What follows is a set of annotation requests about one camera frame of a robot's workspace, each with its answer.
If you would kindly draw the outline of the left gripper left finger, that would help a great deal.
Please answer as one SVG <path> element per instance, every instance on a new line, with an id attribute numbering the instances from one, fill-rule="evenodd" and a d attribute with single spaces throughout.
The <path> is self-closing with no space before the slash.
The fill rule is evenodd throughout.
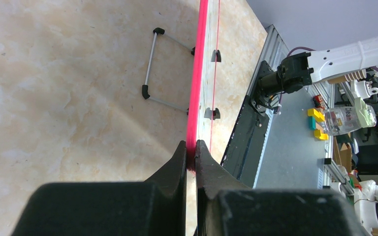
<path id="1" fill-rule="evenodd" d="M 184 141 L 145 181 L 54 182 L 28 200 L 15 236 L 183 236 L 186 224 Z"/>

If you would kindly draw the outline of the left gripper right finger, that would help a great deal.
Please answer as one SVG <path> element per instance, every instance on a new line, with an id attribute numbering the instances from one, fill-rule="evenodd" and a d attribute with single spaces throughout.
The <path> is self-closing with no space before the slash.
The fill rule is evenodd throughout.
<path id="1" fill-rule="evenodd" d="M 252 189 L 196 143 L 198 236 L 362 236 L 350 203 L 321 189 Z"/>

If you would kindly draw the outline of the pink framed whiteboard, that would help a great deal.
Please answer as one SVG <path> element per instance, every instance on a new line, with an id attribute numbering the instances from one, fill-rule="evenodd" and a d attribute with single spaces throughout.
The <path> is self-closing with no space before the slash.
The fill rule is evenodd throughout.
<path id="1" fill-rule="evenodd" d="M 187 125 L 187 167 L 196 176 L 197 227 L 196 235 L 207 235 L 207 195 L 204 177 L 210 165 L 215 165 L 210 153 L 213 120 L 204 118 L 205 110 L 215 108 L 217 62 L 211 62 L 213 50 L 218 50 L 220 1 L 200 1 L 192 83 Z"/>

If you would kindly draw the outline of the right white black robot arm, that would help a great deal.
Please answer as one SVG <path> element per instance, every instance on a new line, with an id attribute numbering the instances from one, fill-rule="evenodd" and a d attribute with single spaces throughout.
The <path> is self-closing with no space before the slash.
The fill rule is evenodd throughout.
<path id="1" fill-rule="evenodd" d="M 293 93 L 304 86 L 376 66 L 378 36 L 342 47 L 288 56 L 276 71 L 268 66 L 259 69 L 250 106 L 263 113 L 265 109 L 271 109 L 268 98 L 272 95 Z"/>

